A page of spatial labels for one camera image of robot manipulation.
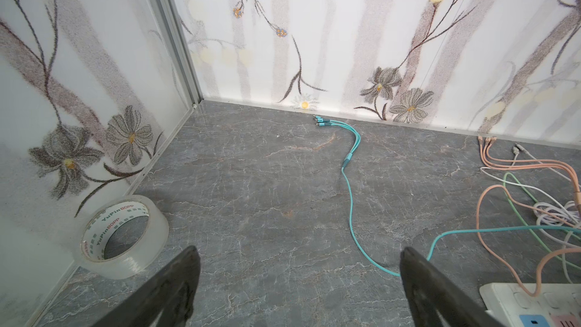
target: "gray marble floor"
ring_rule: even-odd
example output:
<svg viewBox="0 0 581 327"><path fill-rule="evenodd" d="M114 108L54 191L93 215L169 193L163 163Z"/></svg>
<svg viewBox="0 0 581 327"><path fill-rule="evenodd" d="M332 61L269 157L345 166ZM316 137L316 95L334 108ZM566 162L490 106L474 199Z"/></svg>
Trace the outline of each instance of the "gray marble floor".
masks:
<svg viewBox="0 0 581 327"><path fill-rule="evenodd" d="M354 229L372 258L397 269L403 247L426 253L436 235L474 227L476 200L494 184L478 172L475 137L348 122L362 136L346 168ZM204 101L136 191L169 221L160 257L126 280L79 269L39 326L91 325L190 244L202 258L191 326L412 325L401 281L370 265L349 233L339 170L353 140L344 129L316 127L308 114ZM498 141L493 154L511 157L512 145ZM581 168L579 150L524 146ZM571 199L570 184L549 170L516 174ZM482 225L519 225L502 192L483 202ZM533 281L545 251L528 232L485 239ZM474 234L445 237L432 262L480 304L480 286L512 282ZM556 261L543 278L566 282Z"/></svg>

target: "floral wallpaper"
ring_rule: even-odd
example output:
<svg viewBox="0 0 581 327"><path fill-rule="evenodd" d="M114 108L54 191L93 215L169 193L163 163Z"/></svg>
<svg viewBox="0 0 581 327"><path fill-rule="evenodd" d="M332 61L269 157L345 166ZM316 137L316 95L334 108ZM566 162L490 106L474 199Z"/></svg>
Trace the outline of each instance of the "floral wallpaper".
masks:
<svg viewBox="0 0 581 327"><path fill-rule="evenodd" d="M191 102L148 0L1 3L0 247L13 266L0 266L0 319L23 325L88 217L129 189Z"/></svg>
<svg viewBox="0 0 581 327"><path fill-rule="evenodd" d="M579 144L580 0L176 0L205 98Z"/></svg>

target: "clear tape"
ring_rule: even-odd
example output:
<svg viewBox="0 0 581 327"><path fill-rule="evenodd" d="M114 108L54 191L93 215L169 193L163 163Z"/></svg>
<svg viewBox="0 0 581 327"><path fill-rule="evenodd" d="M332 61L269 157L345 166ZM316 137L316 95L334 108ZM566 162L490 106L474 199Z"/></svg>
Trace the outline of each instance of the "clear tape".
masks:
<svg viewBox="0 0 581 327"><path fill-rule="evenodd" d="M105 245L112 234L135 217L148 216L143 235L127 251L105 259ZM145 269L157 258L167 241L169 225L152 200L133 194L100 208L81 234L77 263L108 279L125 279Z"/></svg>

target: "gray flower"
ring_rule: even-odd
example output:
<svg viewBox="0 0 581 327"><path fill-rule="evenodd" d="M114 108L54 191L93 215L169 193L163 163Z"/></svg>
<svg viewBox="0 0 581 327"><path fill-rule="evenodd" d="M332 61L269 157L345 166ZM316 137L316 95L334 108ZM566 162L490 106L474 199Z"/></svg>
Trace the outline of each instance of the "gray flower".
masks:
<svg viewBox="0 0 581 327"><path fill-rule="evenodd" d="M422 107L432 103L433 91L427 91L422 94L420 89L411 89L402 95L400 105L394 105L389 108L389 112L398 114L393 120L398 122L420 122L428 116Z"/></svg>
<svg viewBox="0 0 581 327"><path fill-rule="evenodd" d="M103 152L85 147L90 136L82 127L59 125L44 137L42 147L28 149L32 161L40 166L40 177L59 171L59 183L51 192L53 197L60 199L67 191L79 194L89 186L83 169L103 156Z"/></svg>
<svg viewBox="0 0 581 327"><path fill-rule="evenodd" d="M138 165L141 161L142 149L153 140L151 125L140 127L141 114L133 110L129 105L125 108L125 116L115 115L109 121L106 139L119 146L113 161L117 164L123 163L127 156L133 165Z"/></svg>
<svg viewBox="0 0 581 327"><path fill-rule="evenodd" d="M402 83L402 76L399 70L392 67L375 69L373 76L367 81L373 84L369 89L361 90L360 94L364 96L364 101L373 104L377 97L381 95L386 100L393 99L392 87L399 86Z"/></svg>

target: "power strip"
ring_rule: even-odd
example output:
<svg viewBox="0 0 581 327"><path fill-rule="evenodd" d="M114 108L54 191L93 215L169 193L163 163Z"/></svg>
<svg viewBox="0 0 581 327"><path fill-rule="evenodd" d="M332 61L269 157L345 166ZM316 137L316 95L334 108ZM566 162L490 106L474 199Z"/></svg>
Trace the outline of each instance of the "power strip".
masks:
<svg viewBox="0 0 581 327"><path fill-rule="evenodd" d="M480 288L480 295L492 316L507 327L581 327L580 284L543 284L533 298L516 283L490 283Z"/></svg>

